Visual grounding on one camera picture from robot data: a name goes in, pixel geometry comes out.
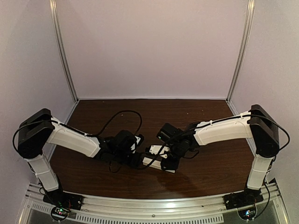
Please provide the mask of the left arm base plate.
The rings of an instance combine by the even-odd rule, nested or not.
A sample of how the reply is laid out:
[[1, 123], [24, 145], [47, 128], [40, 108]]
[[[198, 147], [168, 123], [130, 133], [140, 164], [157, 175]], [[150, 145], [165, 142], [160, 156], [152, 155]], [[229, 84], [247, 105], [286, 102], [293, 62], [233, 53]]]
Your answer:
[[51, 191], [45, 193], [43, 201], [60, 208], [81, 210], [83, 196], [63, 191]]

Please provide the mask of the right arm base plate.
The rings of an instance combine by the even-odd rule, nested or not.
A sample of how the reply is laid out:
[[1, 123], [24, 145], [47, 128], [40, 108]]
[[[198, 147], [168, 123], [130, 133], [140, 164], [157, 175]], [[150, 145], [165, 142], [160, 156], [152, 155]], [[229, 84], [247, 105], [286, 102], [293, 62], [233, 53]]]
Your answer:
[[254, 205], [263, 201], [260, 190], [244, 190], [238, 193], [230, 193], [223, 196], [227, 210]]

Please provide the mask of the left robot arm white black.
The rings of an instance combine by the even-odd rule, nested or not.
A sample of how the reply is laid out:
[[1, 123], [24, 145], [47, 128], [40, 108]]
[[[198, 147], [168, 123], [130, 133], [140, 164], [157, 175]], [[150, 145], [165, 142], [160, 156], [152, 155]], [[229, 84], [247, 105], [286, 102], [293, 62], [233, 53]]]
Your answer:
[[64, 192], [58, 176], [43, 153], [45, 144], [62, 146], [89, 158], [117, 162], [136, 168], [141, 154], [136, 152], [144, 141], [138, 132], [121, 130], [115, 136], [88, 134], [62, 123], [43, 108], [22, 122], [12, 137], [14, 150], [27, 161], [44, 190], [44, 201], [57, 207], [79, 207], [81, 199]]

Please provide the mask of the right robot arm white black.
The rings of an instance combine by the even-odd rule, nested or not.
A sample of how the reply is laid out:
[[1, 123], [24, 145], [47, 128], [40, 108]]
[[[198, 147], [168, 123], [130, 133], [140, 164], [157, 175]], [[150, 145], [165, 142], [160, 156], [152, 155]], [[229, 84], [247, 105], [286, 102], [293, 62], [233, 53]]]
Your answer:
[[263, 201], [261, 187], [280, 148], [278, 127], [260, 105], [252, 105], [249, 111], [233, 117], [190, 124], [185, 130], [165, 123], [157, 137], [169, 148], [160, 163], [164, 171], [175, 171], [187, 151], [220, 141], [253, 139], [256, 154], [245, 188], [242, 192], [225, 195], [224, 201], [227, 209]]

